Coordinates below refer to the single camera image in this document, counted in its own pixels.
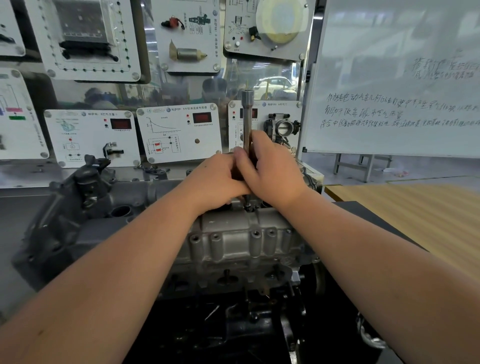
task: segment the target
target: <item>forearm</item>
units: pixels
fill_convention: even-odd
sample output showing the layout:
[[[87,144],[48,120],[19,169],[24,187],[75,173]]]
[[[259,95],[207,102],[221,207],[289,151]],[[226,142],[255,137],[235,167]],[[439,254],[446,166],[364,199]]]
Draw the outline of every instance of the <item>forearm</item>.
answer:
[[[468,363],[480,356],[476,282],[313,191],[281,212],[408,363]]]
[[[46,286],[0,330],[9,363],[119,363],[196,218],[174,190]]]

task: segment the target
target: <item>workbench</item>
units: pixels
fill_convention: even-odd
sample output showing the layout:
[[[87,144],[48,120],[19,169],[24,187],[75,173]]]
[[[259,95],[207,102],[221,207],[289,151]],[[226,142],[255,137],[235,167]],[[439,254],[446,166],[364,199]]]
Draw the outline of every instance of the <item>workbench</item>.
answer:
[[[449,184],[326,186],[357,201],[443,261],[480,281],[480,194]]]

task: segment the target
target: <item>person's right hand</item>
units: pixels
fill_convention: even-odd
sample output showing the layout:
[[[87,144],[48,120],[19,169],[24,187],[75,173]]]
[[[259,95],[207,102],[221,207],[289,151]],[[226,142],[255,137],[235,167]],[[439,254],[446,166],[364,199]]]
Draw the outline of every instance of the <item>person's right hand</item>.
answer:
[[[257,169],[240,147],[234,149],[237,168],[252,192],[277,210],[282,210],[308,190],[290,151],[273,143],[263,131],[252,131]]]

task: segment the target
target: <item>white car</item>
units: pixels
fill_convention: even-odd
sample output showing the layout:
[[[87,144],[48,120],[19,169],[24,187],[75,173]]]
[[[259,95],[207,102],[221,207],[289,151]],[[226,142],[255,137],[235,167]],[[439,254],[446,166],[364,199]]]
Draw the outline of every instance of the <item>white car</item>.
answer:
[[[292,82],[286,77],[274,76],[261,78],[253,87],[253,97],[255,100],[269,100],[274,91],[283,90],[292,86]]]

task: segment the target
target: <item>person's left hand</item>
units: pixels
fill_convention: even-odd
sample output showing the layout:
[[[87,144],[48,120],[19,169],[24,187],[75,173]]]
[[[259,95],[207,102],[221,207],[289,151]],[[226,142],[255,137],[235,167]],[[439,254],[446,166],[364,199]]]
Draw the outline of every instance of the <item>person's left hand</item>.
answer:
[[[234,160],[232,154],[215,154],[204,160],[175,189],[182,197],[187,197],[186,203],[191,204],[197,216],[230,203],[234,197],[251,193],[245,182],[232,179]]]

